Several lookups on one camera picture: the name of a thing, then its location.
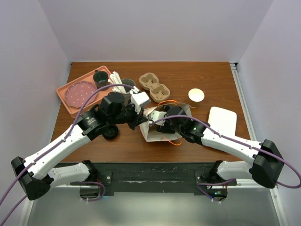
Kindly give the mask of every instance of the orange tray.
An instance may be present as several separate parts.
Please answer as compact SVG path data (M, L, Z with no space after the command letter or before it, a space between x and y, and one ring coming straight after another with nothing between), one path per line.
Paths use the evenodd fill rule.
M69 112L69 114L71 115L71 117L73 117L73 118L75 118L76 115L78 114L79 108L71 107L71 106L69 106L66 103L66 101L65 101L65 92L67 91L67 89L68 89L69 86L71 86L73 83L75 83L77 81L89 81L89 82L95 84L94 80L93 80L93 75L95 73L95 70L105 71L105 72L108 73L108 75L111 74L111 72L109 71L109 69L106 66L101 66L99 68L95 68L93 71L90 71L89 73L87 73L87 74L79 77L78 79L75 79L75 80L67 83L66 85L64 85L64 86L62 86L62 87L60 87L60 88L58 88L56 90L56 93L60 97L62 103L65 106L65 108L67 109L67 111ZM105 91L98 92L96 94L95 100L92 103L90 103L87 106L85 106L83 112L89 111L91 109L91 107L93 107L96 104L99 104L104 96L106 96L106 95L108 95L108 93L112 92L112 89L113 88L108 88Z

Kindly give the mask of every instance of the white paper cup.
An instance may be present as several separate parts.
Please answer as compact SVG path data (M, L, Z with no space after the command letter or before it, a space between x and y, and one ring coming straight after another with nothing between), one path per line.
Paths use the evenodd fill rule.
M196 108L199 106L202 100L205 98L205 94L200 89L191 89L188 92L189 106L191 108Z

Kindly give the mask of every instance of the brown tabletop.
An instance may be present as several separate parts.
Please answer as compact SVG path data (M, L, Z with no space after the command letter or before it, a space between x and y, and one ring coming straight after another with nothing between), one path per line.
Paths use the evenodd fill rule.
M205 99L201 106L192 109L192 116L207 121L212 106L225 108L237 113L236 136L250 139L246 121L239 101L229 63L224 62L88 62L72 63L68 82L105 65L121 78L130 78L139 85L139 77L147 72L154 73L160 83L171 91L170 99L179 102L187 100L188 91L199 88ZM149 105L156 106L152 100ZM52 140L72 124L72 118L61 105ZM99 136L89 144L77 149L64 159L67 162L91 160L93 162L213 162L216 160L238 161L235 156L209 147L191 144L184 139L180 146L169 142L146 142L139 127L132 131L127 124L118 125L119 136L107 141Z

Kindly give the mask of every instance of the wall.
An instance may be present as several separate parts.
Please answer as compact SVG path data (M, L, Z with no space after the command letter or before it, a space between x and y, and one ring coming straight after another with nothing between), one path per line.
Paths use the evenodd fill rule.
M60 106L55 89L69 63L36 0L0 3L0 195L15 175L10 161L44 147ZM0 207L0 220L23 197L17 184ZM17 225L21 205L6 225Z
M39 0L70 61L238 62L273 0Z
M275 0L238 63L258 140L275 141L301 171L301 1ZM279 181L296 185L285 167ZM279 188L290 225L300 225L301 189Z

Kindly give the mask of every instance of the gray cup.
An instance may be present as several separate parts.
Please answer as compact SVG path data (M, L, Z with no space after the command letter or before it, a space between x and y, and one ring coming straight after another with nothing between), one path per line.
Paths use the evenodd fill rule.
M130 86L135 86L135 82L131 79L122 79L121 80L122 84L125 84L125 85L130 85ZM124 96L124 105L127 106L128 104L128 101L131 99L131 94L130 94L130 88L128 87L124 87L124 89L126 90L126 94L123 94Z

